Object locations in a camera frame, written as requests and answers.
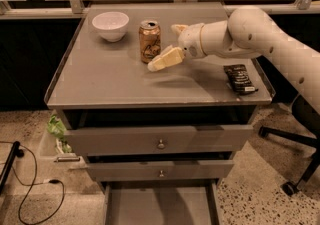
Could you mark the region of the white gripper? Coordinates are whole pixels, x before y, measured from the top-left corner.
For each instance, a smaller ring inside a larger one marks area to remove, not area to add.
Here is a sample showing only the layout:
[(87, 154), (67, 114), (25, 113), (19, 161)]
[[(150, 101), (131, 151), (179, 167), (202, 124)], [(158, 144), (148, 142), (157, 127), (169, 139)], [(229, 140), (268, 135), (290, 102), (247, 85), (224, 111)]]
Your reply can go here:
[(181, 63), (185, 56), (190, 59), (204, 58), (205, 54), (201, 47), (201, 30), (204, 24), (173, 24), (172, 32), (178, 36), (178, 46), (166, 47), (159, 55), (148, 63), (147, 68), (151, 72), (159, 71)]

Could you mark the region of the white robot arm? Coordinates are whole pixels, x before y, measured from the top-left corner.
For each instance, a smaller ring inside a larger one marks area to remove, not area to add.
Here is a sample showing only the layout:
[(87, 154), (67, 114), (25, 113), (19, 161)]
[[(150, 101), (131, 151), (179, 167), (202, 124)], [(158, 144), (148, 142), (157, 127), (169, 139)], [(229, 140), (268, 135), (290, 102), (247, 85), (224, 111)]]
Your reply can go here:
[(148, 63), (150, 71), (175, 66), (184, 59), (216, 55), (247, 59), (264, 56), (300, 95), (320, 112), (320, 53), (282, 31), (255, 6), (243, 6), (224, 21), (171, 26), (178, 36)]

